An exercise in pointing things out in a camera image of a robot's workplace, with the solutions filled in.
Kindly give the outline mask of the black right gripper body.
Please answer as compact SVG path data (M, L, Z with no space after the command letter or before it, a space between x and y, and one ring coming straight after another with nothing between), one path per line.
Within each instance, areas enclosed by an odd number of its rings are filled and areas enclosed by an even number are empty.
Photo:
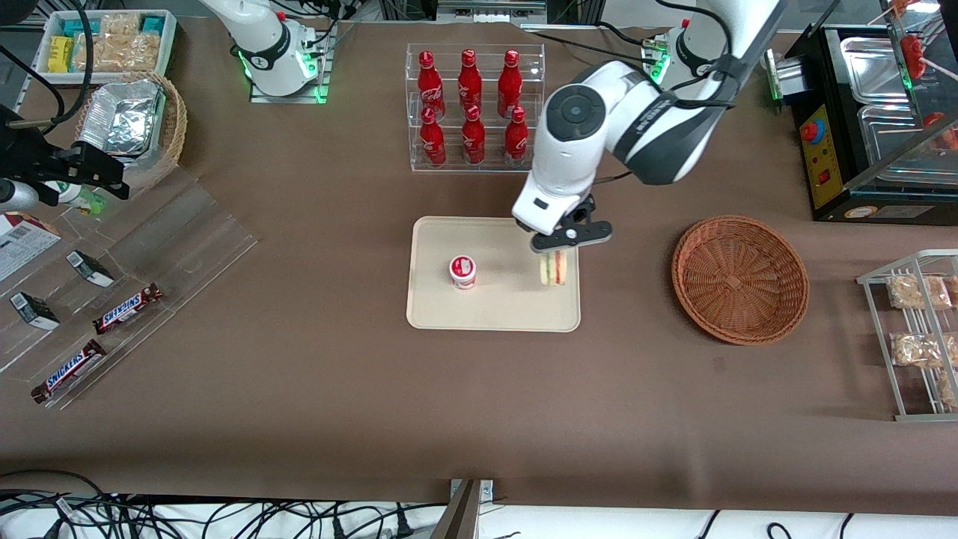
M1 106L1 206L55 206L61 202L59 184L82 185L76 169L62 158L62 149L48 143L35 127L14 129L17 115Z

